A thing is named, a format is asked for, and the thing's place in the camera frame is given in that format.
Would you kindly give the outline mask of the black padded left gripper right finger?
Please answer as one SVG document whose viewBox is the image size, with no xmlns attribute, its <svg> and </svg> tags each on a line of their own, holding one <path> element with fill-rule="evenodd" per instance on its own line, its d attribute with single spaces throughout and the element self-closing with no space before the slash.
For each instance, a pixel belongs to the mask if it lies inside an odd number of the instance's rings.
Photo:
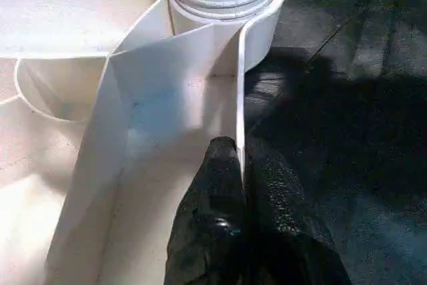
<svg viewBox="0 0 427 285">
<path fill-rule="evenodd" d="M 246 143 L 245 189 L 256 284 L 350 284 L 297 173 L 260 139 Z"/>
</svg>

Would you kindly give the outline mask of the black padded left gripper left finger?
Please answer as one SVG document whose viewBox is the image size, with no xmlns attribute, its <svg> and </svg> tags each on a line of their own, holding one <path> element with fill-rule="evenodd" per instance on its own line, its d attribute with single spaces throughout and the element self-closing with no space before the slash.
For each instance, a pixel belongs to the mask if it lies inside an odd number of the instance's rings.
<svg viewBox="0 0 427 285">
<path fill-rule="evenodd" d="M 240 284 L 246 205 L 236 144 L 212 139 L 182 198 L 167 244 L 166 284 Z"/>
</svg>

